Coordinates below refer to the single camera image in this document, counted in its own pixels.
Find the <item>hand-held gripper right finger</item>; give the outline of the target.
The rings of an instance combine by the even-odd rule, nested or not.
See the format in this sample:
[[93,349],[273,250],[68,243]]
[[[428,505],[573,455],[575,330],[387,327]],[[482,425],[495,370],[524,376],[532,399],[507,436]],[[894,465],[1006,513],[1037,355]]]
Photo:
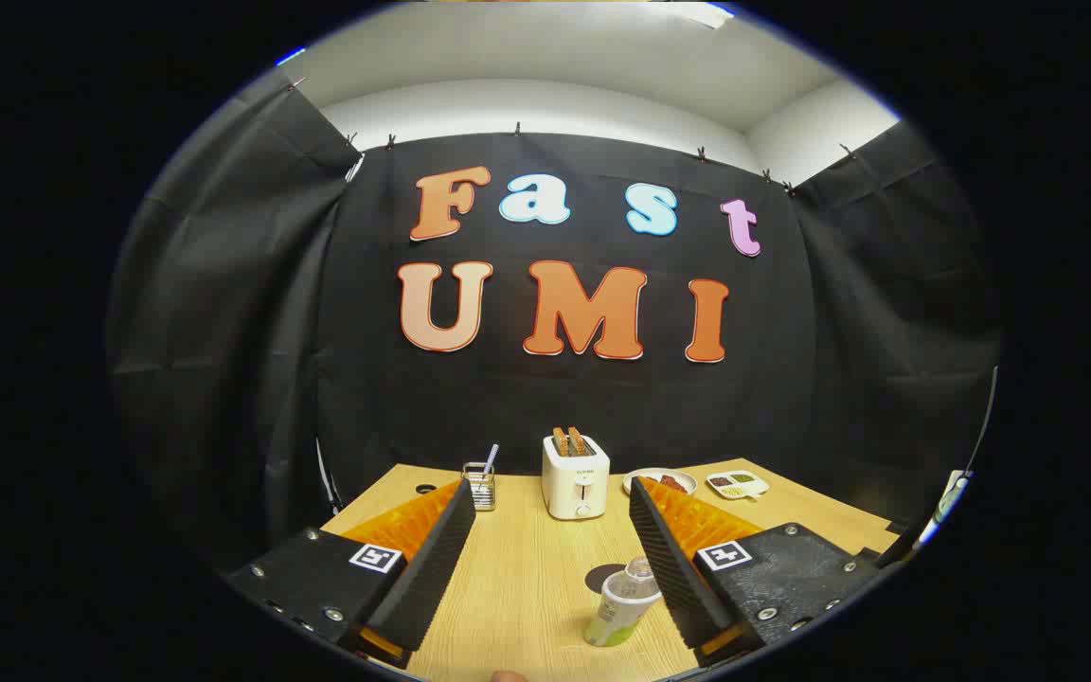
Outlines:
[[852,554],[798,522],[762,529],[644,476],[632,480],[630,517],[703,668],[792,638],[880,573],[870,552]]

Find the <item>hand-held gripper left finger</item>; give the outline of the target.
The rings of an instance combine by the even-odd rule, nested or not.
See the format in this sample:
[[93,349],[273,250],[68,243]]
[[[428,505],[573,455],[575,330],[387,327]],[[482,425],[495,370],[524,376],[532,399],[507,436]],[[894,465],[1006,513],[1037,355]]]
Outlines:
[[405,670],[475,518],[472,484],[459,478],[345,533],[307,528],[225,579],[331,646]]

